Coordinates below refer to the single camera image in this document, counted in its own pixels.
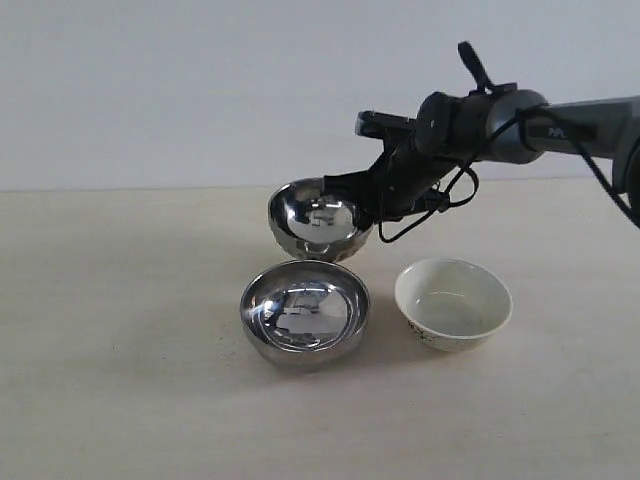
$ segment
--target beige table surface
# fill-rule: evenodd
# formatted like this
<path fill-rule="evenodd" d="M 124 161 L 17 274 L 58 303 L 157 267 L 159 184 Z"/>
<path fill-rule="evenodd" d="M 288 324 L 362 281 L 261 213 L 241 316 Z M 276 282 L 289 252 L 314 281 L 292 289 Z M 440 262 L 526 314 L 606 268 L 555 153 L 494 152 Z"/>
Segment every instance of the beige table surface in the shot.
<path fill-rule="evenodd" d="M 288 257 L 271 188 L 0 195 L 0 479 L 640 478 L 640 232 L 592 179 L 484 182 L 346 266 L 362 347 L 288 376 L 238 319 Z M 428 256 L 509 285 L 509 326 L 430 351 L 393 300 Z"/>

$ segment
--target metal bowl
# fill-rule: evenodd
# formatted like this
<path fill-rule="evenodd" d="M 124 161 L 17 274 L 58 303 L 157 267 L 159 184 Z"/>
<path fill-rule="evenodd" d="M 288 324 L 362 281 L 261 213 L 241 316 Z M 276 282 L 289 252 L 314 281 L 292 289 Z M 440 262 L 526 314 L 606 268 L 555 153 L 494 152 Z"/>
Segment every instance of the metal bowl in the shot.
<path fill-rule="evenodd" d="M 240 300 L 244 332 L 278 366 L 324 366 L 353 351 L 364 333 L 369 293 L 346 268 L 291 260 L 258 275 Z"/>
<path fill-rule="evenodd" d="M 362 248 L 372 225 L 361 225 L 363 218 L 356 205 L 322 191 L 322 178 L 298 180 L 280 188 L 269 200 L 269 227 L 292 257 L 339 262 Z"/>

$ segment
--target white ceramic bowl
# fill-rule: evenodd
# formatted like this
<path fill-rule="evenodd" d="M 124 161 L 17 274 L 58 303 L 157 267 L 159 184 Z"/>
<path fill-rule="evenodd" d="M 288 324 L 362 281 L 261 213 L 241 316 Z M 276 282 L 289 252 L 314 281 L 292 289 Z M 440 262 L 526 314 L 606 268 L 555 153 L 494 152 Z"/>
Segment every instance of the white ceramic bowl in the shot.
<path fill-rule="evenodd" d="M 438 350 L 460 352 L 483 343 L 511 318 L 505 284 L 464 260 L 420 260 L 397 278 L 398 308 L 416 336 Z"/>

